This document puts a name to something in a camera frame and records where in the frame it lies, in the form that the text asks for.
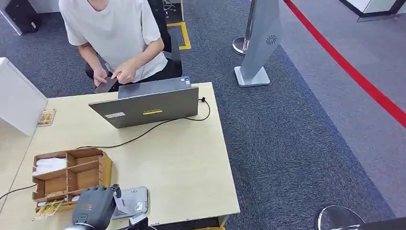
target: wooden compartment tray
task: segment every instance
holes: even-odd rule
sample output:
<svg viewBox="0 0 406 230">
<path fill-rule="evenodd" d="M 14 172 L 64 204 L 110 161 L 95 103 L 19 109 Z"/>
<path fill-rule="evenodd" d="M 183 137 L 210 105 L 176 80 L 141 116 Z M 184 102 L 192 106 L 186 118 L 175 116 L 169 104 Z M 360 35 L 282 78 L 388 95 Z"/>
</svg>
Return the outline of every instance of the wooden compartment tray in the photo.
<svg viewBox="0 0 406 230">
<path fill-rule="evenodd" d="M 58 211 L 73 209 L 76 201 L 74 196 L 80 195 L 83 189 L 104 185 L 110 186 L 112 160 L 107 154 L 97 148 L 74 149 L 51 152 L 34 157 L 34 167 L 40 159 L 66 158 L 67 167 L 58 171 L 33 176 L 33 182 L 38 184 L 33 192 L 33 200 L 38 203 L 65 199 Z"/>
</svg>

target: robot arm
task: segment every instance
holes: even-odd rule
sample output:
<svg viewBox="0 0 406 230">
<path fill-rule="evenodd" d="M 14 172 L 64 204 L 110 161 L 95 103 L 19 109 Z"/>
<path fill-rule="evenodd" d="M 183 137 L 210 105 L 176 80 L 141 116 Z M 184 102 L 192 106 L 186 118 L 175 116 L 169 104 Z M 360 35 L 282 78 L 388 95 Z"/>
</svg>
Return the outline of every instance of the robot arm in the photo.
<svg viewBox="0 0 406 230">
<path fill-rule="evenodd" d="M 114 192 L 121 197 L 118 184 L 109 188 L 97 186 L 83 190 L 72 215 L 73 226 L 64 230 L 105 230 L 116 207 Z"/>
</svg>

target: round metal base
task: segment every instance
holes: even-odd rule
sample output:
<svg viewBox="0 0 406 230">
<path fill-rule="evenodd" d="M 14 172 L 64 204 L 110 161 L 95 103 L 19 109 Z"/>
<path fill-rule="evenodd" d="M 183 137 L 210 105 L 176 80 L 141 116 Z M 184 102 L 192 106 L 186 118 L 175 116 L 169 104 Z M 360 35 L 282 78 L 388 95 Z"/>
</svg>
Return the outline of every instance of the round metal base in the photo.
<svg viewBox="0 0 406 230">
<path fill-rule="evenodd" d="M 342 206 L 331 205 L 324 208 L 316 220 L 316 230 L 332 230 L 345 227 L 356 230 L 365 222 L 355 212 Z"/>
<path fill-rule="evenodd" d="M 243 50 L 244 41 L 245 41 L 244 37 L 236 38 L 233 41 L 234 52 L 236 52 L 237 54 L 242 55 L 242 56 L 245 56 L 245 53 L 246 53 L 246 50 Z"/>
</svg>

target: man's arm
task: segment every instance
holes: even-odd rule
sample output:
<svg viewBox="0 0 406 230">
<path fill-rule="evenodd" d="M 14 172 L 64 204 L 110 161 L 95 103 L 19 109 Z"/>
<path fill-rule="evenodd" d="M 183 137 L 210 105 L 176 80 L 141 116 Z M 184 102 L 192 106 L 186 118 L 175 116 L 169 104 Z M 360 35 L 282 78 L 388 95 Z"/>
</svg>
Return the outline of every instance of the man's arm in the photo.
<svg viewBox="0 0 406 230">
<path fill-rule="evenodd" d="M 82 56 L 83 59 L 85 59 L 85 61 L 90 65 L 90 67 L 93 70 L 103 68 L 102 64 L 99 61 L 99 58 L 97 57 L 96 51 L 93 49 L 90 43 L 87 42 L 78 47 L 80 55 Z"/>
<path fill-rule="evenodd" d="M 100 85 L 101 82 L 107 83 L 107 72 L 103 69 L 100 63 L 99 57 L 97 57 L 96 51 L 90 45 L 90 43 L 85 43 L 78 46 L 79 53 L 83 59 L 90 65 L 93 69 L 93 79 L 96 86 Z"/>
<path fill-rule="evenodd" d="M 121 64 L 114 71 L 112 78 L 117 78 L 118 82 L 121 84 L 131 82 L 135 76 L 136 70 L 154 59 L 163 49 L 164 43 L 162 38 L 151 42 L 144 52 Z"/>
</svg>

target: white t-shirt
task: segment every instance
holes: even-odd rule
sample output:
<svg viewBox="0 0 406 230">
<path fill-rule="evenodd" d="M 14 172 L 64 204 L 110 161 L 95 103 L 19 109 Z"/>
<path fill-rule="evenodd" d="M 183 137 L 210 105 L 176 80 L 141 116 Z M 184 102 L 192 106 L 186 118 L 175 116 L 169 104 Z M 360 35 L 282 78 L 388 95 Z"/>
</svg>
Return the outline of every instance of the white t-shirt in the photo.
<svg viewBox="0 0 406 230">
<path fill-rule="evenodd" d="M 147 0 L 109 0 L 102 11 L 95 11 L 87 0 L 59 0 L 59 9 L 69 43 L 79 46 L 89 42 L 110 71 L 161 37 Z M 136 71 L 133 82 L 154 75 L 166 64 L 161 52 Z"/>
</svg>

